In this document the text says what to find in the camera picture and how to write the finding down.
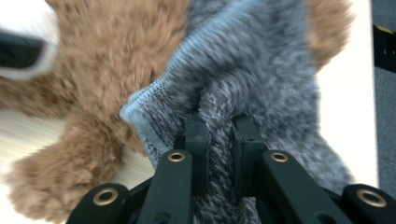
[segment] black object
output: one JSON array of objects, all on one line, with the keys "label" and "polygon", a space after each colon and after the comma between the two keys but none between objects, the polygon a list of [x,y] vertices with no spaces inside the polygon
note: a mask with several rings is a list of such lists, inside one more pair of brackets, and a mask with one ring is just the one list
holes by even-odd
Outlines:
[{"label": "black object", "polygon": [[[154,177],[129,193],[114,184],[91,190],[66,224],[192,223],[191,198],[206,188],[210,139],[196,116],[189,116],[187,123],[186,136],[177,137],[176,149],[161,156]],[[396,201],[382,190],[350,185],[342,196],[336,195],[318,186],[289,153],[268,150],[257,133],[248,117],[235,119],[236,193],[256,197],[262,223],[389,224],[396,220]],[[120,191],[116,200],[117,193],[108,193],[109,188]],[[114,202],[101,205],[98,199]]]},{"label": "black object", "polygon": [[384,27],[373,26],[373,38],[375,66],[396,73],[396,34]]},{"label": "black object", "polygon": [[28,68],[35,64],[44,41],[0,30],[0,67]]}]

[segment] brass screw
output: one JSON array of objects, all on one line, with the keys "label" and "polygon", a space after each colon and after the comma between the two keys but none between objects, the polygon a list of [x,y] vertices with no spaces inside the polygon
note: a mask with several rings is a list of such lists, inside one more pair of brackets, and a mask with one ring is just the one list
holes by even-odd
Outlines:
[{"label": "brass screw", "polygon": [[358,189],[356,191],[356,194],[358,195],[358,198],[362,200],[365,203],[370,204],[371,206],[374,207],[385,207],[387,206],[387,201],[379,194],[368,190],[368,189]]},{"label": "brass screw", "polygon": [[182,153],[179,152],[174,152],[169,154],[168,156],[168,160],[169,161],[174,161],[174,162],[178,162],[178,161],[183,161],[186,158],[186,156]]},{"label": "brass screw", "polygon": [[[102,199],[101,196],[110,193],[111,196],[106,199]],[[93,203],[98,206],[104,206],[113,203],[119,197],[119,192],[116,189],[108,188],[108,189],[101,189],[99,192],[95,194],[93,197]]]},{"label": "brass screw", "polygon": [[283,153],[274,152],[271,154],[271,159],[274,161],[285,162],[289,160],[289,157]]}]

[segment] plush toy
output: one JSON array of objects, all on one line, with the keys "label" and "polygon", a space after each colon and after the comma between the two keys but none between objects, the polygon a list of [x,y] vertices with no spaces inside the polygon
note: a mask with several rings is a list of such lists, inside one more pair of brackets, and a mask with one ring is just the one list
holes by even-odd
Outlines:
[{"label": "plush toy", "polygon": [[233,144],[233,119],[246,115],[269,149],[288,151],[320,186],[341,194],[351,176],[318,131],[304,2],[223,1],[215,11],[209,2],[191,0],[188,18],[195,23],[188,23],[163,75],[120,112],[154,167],[186,134],[187,116],[197,113],[207,128],[208,175],[205,194],[193,198],[193,223],[260,223],[255,198],[242,198],[234,186],[245,159]]},{"label": "plush toy", "polygon": [[[39,0],[15,2],[19,5],[0,8],[17,12],[29,2],[45,13],[36,16],[41,20],[17,25],[8,25],[15,18],[1,18],[0,31],[45,45],[36,65],[0,68],[0,109],[69,121],[58,143],[13,164],[7,175],[10,199],[28,217],[60,222],[88,190],[117,172],[122,147],[145,153],[120,109],[163,73],[183,38],[186,19],[189,27],[199,21],[186,16],[187,0],[48,0],[53,10]],[[221,1],[212,1],[214,11],[216,2]],[[305,3],[309,44],[320,69],[346,43],[347,5],[342,0]],[[189,15],[199,4],[194,6]],[[37,25],[47,29],[33,28]]]}]

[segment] brown teddy bear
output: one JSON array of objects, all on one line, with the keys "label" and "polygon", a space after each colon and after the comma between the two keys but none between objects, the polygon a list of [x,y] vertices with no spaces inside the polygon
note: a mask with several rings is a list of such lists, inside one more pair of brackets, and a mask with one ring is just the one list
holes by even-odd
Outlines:
[{"label": "brown teddy bear", "polygon": [[[162,74],[183,38],[188,1],[47,2],[60,27],[55,65],[30,80],[0,77],[0,109],[68,117],[58,143],[16,161],[7,175],[18,212],[60,222],[88,190],[118,171],[123,147],[144,154],[133,128],[120,119],[120,109],[133,92]],[[320,69],[346,43],[347,5],[343,0],[305,2],[310,46]]]}]

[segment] gray knit sock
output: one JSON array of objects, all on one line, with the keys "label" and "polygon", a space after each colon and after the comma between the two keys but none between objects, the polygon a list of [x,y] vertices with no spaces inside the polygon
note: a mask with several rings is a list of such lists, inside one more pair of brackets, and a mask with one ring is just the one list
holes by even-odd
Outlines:
[{"label": "gray knit sock", "polygon": [[[253,199],[233,189],[232,119],[248,114],[270,149],[287,150],[323,187],[341,192],[347,170],[318,134],[318,91],[302,0],[219,1],[194,12],[164,74],[121,110],[154,167],[198,112],[211,136],[208,189],[196,223],[258,223]],[[210,12],[200,20],[199,15]]]}]

